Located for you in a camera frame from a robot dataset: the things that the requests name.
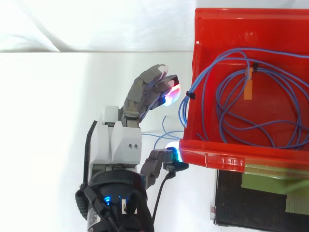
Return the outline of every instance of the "red storage box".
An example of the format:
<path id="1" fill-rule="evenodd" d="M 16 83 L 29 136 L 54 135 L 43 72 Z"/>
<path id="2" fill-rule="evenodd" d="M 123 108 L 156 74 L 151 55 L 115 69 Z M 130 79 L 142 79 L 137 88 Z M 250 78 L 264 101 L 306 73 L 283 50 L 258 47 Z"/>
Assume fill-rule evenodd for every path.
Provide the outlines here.
<path id="1" fill-rule="evenodd" d="M 192 83 L 218 55 L 229 49 L 252 47 L 309 55 L 308 37 L 307 9 L 196 9 Z M 246 54 L 250 58 L 274 64 L 309 83 L 309 59 L 257 51 L 248 51 Z M 244 172 L 249 164 L 309 171 L 309 145 L 302 147 L 302 151 L 247 146 L 227 134 L 228 143 L 223 143 L 216 114 L 216 90 L 229 74 L 245 68 L 245 62 L 223 61 L 213 68 L 209 76 L 204 99 L 204 122 L 209 142 L 203 142 L 197 136 L 197 133 L 203 134 L 203 81 L 196 88 L 196 99 L 190 100 L 187 128 L 180 141 L 183 161 L 238 172 Z M 230 92 L 231 88 L 227 87 L 225 92 Z M 299 89 L 293 90 L 300 102 L 303 125 L 309 128 L 309 102 Z M 252 100 L 241 97 L 230 111 L 258 124 L 277 119 L 296 122 L 293 107 L 286 92 L 267 75 L 258 72 L 253 74 Z M 233 124 L 241 127 L 242 123 L 234 120 Z M 287 143 L 294 128 L 294 125 L 284 123 L 265 126 L 277 146 Z M 259 129 L 236 130 L 233 133 L 248 142 L 270 146 L 269 140 Z"/>

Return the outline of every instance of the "robotic hand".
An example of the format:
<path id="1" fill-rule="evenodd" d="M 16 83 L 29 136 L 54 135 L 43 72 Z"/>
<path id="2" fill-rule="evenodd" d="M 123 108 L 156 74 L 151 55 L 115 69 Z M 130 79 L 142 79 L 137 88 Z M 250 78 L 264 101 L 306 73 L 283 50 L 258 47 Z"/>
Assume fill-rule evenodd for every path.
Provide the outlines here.
<path id="1" fill-rule="evenodd" d="M 153 150 L 140 174 L 136 169 L 141 157 L 139 123 L 149 110 L 171 104 L 180 93 L 178 77 L 166 76 L 167 72 L 166 65 L 144 71 L 135 79 L 123 107 L 106 106 L 88 132 L 84 182 L 75 194 L 88 232 L 153 232 L 146 189 L 155 183 L 162 164 L 169 171 L 166 179 L 188 168 L 177 159 L 175 148 L 167 148 Z"/>

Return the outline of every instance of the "orange tag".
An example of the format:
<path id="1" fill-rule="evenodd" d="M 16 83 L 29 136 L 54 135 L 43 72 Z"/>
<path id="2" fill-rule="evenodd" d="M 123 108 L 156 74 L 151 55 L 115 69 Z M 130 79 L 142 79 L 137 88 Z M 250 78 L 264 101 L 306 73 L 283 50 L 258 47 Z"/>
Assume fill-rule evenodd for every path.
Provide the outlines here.
<path id="1" fill-rule="evenodd" d="M 244 100 L 252 100 L 252 71 L 253 67 L 249 69 L 249 80 L 247 81 L 246 87 L 243 91 L 243 99 Z"/>

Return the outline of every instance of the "black cable clip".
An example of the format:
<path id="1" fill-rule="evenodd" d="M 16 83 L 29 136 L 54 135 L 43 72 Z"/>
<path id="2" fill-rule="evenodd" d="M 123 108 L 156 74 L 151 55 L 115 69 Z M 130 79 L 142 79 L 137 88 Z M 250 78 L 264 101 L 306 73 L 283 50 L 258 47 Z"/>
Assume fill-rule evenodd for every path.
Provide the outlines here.
<path id="1" fill-rule="evenodd" d="M 257 72 L 258 63 L 257 62 L 253 62 L 252 67 L 253 67 L 253 73 L 254 72 L 256 73 Z"/>
<path id="2" fill-rule="evenodd" d="M 189 93 L 189 91 L 187 91 L 185 94 L 189 96 L 190 99 L 195 99 L 195 93 Z"/>

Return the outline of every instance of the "blue cable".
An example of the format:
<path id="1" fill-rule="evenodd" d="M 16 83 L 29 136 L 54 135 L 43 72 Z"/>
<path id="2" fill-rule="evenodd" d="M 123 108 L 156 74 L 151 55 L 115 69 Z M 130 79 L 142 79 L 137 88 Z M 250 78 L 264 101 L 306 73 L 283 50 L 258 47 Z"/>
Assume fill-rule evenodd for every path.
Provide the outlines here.
<path id="1" fill-rule="evenodd" d="M 267 52 L 267 53 L 272 53 L 272 54 L 278 54 L 278 55 L 284 55 L 284 56 L 291 56 L 291 57 L 296 57 L 296 58 L 305 58 L 305 59 L 309 59 L 309 56 L 305 56 L 305 55 L 298 55 L 298 54 L 292 54 L 292 53 L 286 53 L 286 52 L 278 52 L 278 51 L 271 51 L 271 50 L 266 50 L 266 49 L 259 49 L 259 48 L 234 48 L 234 49 L 230 49 L 224 53 L 222 53 L 221 55 L 219 55 L 214 61 L 213 63 L 208 66 L 205 70 L 203 70 L 200 75 L 198 75 L 198 77 L 196 78 L 196 80 L 194 81 L 194 83 L 192 84 L 192 86 L 189 89 L 189 93 L 192 93 L 195 91 L 195 89 L 197 88 L 197 86 L 200 84 L 200 82 L 204 79 L 204 85 L 203 85 L 203 91 L 202 91 L 202 97 L 201 97 L 201 118 L 202 118 L 202 129 L 203 129 L 203 134 L 204 134 L 204 138 L 199 135 L 197 133 L 197 136 L 203 140 L 203 141 L 208 141 L 208 136 L 206 133 L 206 129 L 205 129 L 205 123 L 204 123 L 204 114 L 205 114 L 205 109 L 204 109 L 204 99 L 205 99 L 205 90 L 206 90 L 206 85 L 207 85 L 207 80 L 208 77 L 213 69 L 213 67 L 224 60 L 240 60 L 240 61 L 245 61 L 247 63 L 247 68 L 243 69 L 243 70 L 239 70 L 236 71 L 232 74 L 230 74 L 228 77 L 226 77 L 218 86 L 217 90 L 216 90 L 216 111 L 217 111 L 217 116 L 219 119 L 219 133 L 221 136 L 221 139 L 224 143 L 227 143 L 226 138 L 225 138 L 225 133 L 229 134 L 232 138 L 236 139 L 237 141 L 240 141 L 244 144 L 247 145 L 253 145 L 253 146 L 261 146 L 259 144 L 253 144 L 253 143 L 249 143 L 247 141 L 244 141 L 238 137 L 236 137 L 235 135 L 233 135 L 228 128 L 234 129 L 234 130 L 239 130 L 239 131 L 247 131 L 247 130 L 252 130 L 252 129 L 260 129 L 265 136 L 268 138 L 268 140 L 271 143 L 271 147 L 275 147 L 275 148 L 282 148 L 282 149 L 286 149 L 286 148 L 294 148 L 294 149 L 300 149 L 303 145 L 308 144 L 309 143 L 309 129 L 307 127 L 305 127 L 302 124 L 302 118 L 301 118 L 301 112 L 300 112 L 300 106 L 299 106 L 299 102 L 297 99 L 297 96 L 292 88 L 291 85 L 294 85 L 295 87 L 297 87 L 306 97 L 308 103 L 309 103 L 309 95 L 307 94 L 307 92 L 301 87 L 300 84 L 303 84 L 304 86 L 309 88 L 309 84 L 304 82 L 303 80 L 299 79 L 297 76 L 275 66 L 272 65 L 270 63 L 261 61 L 261 60 L 256 60 L 256 59 L 252 59 L 252 58 L 248 58 L 247 55 L 245 54 L 245 51 L 257 51 L 257 52 Z M 230 57 L 230 55 L 233 54 L 240 54 L 243 57 Z M 252 121 L 249 121 L 239 115 L 236 115 L 234 113 L 229 112 L 229 109 L 232 107 L 232 105 L 238 100 L 238 98 L 242 95 L 247 81 L 249 79 L 249 72 L 247 72 L 247 70 L 250 68 L 250 62 L 257 62 L 258 64 L 264 64 L 268 67 L 273 68 L 272 69 L 268 69 L 268 68 L 257 68 L 257 72 L 261 72 L 261 73 L 265 73 L 266 75 L 268 75 L 270 78 L 272 78 L 282 89 L 284 89 L 284 91 L 289 95 L 289 97 L 291 98 L 295 109 L 296 109 L 296 114 L 297 114 L 297 121 L 296 122 L 292 122 L 292 121 L 288 121 L 288 120 L 273 120 L 270 122 L 265 122 L 262 124 L 256 124 Z M 231 80 L 233 80 L 234 78 L 238 77 L 239 75 L 245 75 L 245 73 L 247 73 L 246 76 L 244 76 L 235 86 L 234 88 L 230 91 L 230 93 L 228 94 L 225 102 L 221 103 L 221 97 L 222 94 L 224 93 L 224 90 L 226 88 L 226 86 L 230 83 Z M 231 99 L 231 96 L 233 95 L 233 93 L 235 92 L 235 90 L 241 86 L 241 91 L 237 94 L 237 96 L 234 99 Z M 186 109 L 188 106 L 190 98 L 188 96 L 185 96 L 185 98 L 182 100 L 179 110 L 178 110 L 178 117 L 179 120 L 181 122 L 181 124 L 186 127 L 187 126 L 187 115 L 186 115 Z M 230 125 L 225 119 L 225 115 L 228 114 L 232 117 L 235 117 L 239 120 L 242 120 L 246 123 L 251 124 L 250 127 L 246 127 L 246 128 L 237 128 L 234 127 L 232 125 Z M 263 126 L 266 125 L 270 125 L 270 124 L 274 124 L 274 123 L 289 123 L 289 124 L 293 124 L 295 125 L 295 129 L 293 134 L 291 135 L 288 143 L 286 144 L 286 146 L 276 146 L 275 142 L 273 141 L 273 139 L 271 138 L 271 136 L 267 133 L 267 131 L 263 128 Z M 305 139 L 301 142 L 301 134 L 302 132 L 308 132 Z"/>
<path id="2" fill-rule="evenodd" d="M 183 132 L 183 130 L 175 130 L 175 131 L 171 131 L 171 132 L 166 132 L 165 127 L 164 127 L 164 121 L 165 121 L 166 116 L 164 116 L 163 120 L 162 120 L 162 129 L 164 131 L 165 134 L 159 136 L 159 135 L 154 135 L 154 134 L 147 134 L 147 133 L 142 133 L 142 135 L 148 135 L 148 136 L 152 136 L 152 137 L 157 137 L 158 139 L 156 140 L 155 144 L 154 144 L 154 149 L 156 147 L 156 144 L 159 142 L 160 139 L 170 139 L 170 140 L 179 140 L 182 139 L 182 137 L 178 137 L 178 136 L 174 136 L 174 135 L 170 135 L 171 133 L 176 133 L 176 132 Z"/>

